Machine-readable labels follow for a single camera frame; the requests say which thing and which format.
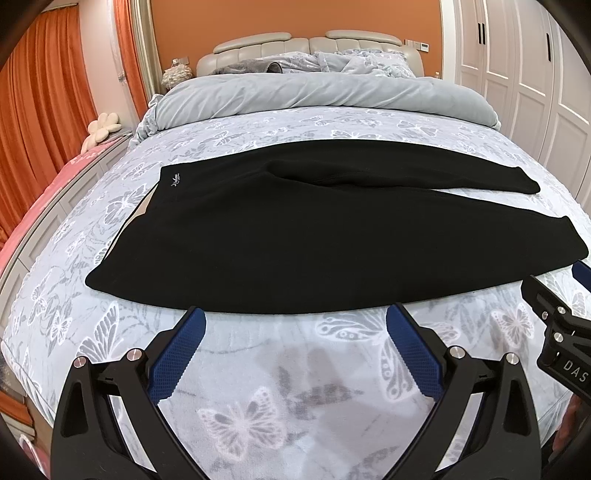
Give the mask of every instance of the pink bedspread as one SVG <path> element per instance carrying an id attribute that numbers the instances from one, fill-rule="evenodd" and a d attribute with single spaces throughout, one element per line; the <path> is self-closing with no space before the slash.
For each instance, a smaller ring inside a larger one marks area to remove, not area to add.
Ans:
<path id="1" fill-rule="evenodd" d="M 8 237 L 6 244 L 0 250 L 0 275 L 4 272 L 4 269 L 8 265 L 12 254 L 18 248 L 21 240 L 27 234 L 29 229 L 33 226 L 35 221 L 43 213 L 47 205 L 60 193 L 60 191 L 68 185 L 84 168 L 90 164 L 100 153 L 109 148 L 117 139 L 106 143 L 97 145 L 95 148 L 91 148 L 88 152 L 78 155 L 72 158 L 64 167 L 61 169 L 57 177 L 51 182 L 51 184 L 45 189 L 41 196 L 33 203 L 29 211 L 25 214 L 21 223 L 12 232 L 11 236 Z"/>

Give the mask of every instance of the white wardrobe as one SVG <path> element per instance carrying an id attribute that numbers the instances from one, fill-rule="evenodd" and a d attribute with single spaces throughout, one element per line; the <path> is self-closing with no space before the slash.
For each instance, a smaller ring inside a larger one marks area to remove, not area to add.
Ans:
<path id="1" fill-rule="evenodd" d="M 591 213 L 591 74 L 536 0 L 456 0 L 456 82 Z"/>

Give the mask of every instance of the black sweatpants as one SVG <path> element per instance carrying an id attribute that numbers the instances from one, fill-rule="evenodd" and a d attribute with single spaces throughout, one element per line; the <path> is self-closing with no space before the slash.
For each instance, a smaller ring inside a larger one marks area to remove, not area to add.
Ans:
<path id="1" fill-rule="evenodd" d="M 587 257 L 568 217 L 461 197 L 534 194 L 518 167 L 390 141 L 293 142 L 162 168 L 145 214 L 86 284 L 212 312 L 311 313 L 433 299 Z"/>

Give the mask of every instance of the upholstered headboard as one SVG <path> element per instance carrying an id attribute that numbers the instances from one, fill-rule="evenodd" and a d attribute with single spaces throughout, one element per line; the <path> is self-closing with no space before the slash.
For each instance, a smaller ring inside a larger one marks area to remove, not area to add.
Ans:
<path id="1" fill-rule="evenodd" d="M 330 30 L 325 37 L 291 38 L 287 32 L 263 33 L 237 38 L 219 44 L 213 53 L 205 55 L 197 63 L 197 76 L 208 75 L 218 67 L 240 60 L 257 59 L 289 51 L 334 52 L 350 48 L 375 48 L 383 51 L 400 51 L 417 77 L 423 77 L 423 62 L 417 50 L 402 44 L 399 38 L 378 32 L 362 30 Z"/>

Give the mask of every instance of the flower-shaped cushion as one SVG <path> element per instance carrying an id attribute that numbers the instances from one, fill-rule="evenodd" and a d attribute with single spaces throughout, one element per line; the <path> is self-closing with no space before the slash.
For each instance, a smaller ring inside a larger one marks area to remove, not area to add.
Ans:
<path id="1" fill-rule="evenodd" d="M 105 138 L 109 136 L 111 132 L 116 132 L 121 129 L 119 122 L 119 115 L 116 113 L 102 113 L 99 115 L 98 120 L 93 120 L 88 125 L 88 137 L 84 140 L 80 153 L 83 154 L 86 151 L 94 148 L 101 143 Z"/>

